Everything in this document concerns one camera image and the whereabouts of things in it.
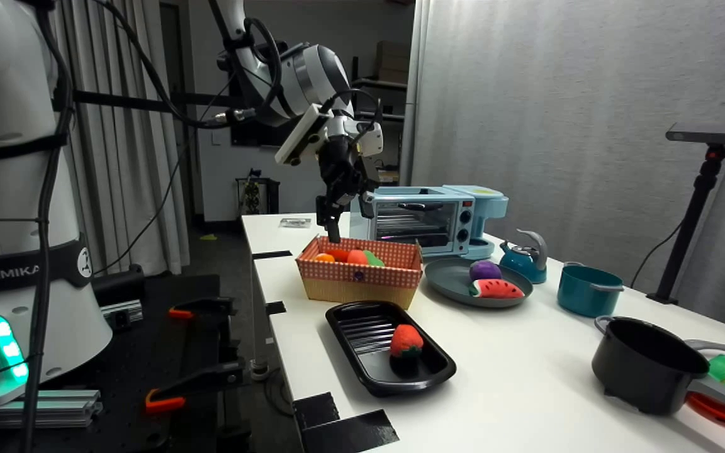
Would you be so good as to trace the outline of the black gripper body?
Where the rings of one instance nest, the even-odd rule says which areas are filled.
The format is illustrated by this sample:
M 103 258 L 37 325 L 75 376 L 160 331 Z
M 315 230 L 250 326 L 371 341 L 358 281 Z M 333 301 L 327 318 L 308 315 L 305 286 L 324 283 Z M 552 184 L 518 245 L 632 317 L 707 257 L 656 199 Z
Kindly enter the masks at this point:
M 346 135 L 333 135 L 317 152 L 319 175 L 327 186 L 327 194 L 319 199 L 319 206 L 337 217 L 352 196 L 367 190 L 372 181 L 367 179 L 366 162 L 354 150 L 354 142 Z

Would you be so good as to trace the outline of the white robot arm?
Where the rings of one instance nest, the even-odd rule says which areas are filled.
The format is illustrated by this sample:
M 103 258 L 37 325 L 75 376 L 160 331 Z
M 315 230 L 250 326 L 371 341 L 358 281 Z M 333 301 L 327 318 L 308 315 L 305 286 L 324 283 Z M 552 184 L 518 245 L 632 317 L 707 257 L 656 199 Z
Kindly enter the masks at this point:
M 57 0 L 0 0 L 0 405 L 94 359 L 109 341 L 80 239 L 64 147 L 72 91 L 51 13 Z M 383 150 L 383 128 L 354 112 L 352 88 L 324 44 L 283 49 L 245 0 L 210 0 L 239 97 L 226 118 L 284 125 L 275 152 L 313 152 L 327 194 L 319 224 L 335 229 L 367 188 L 363 160 Z

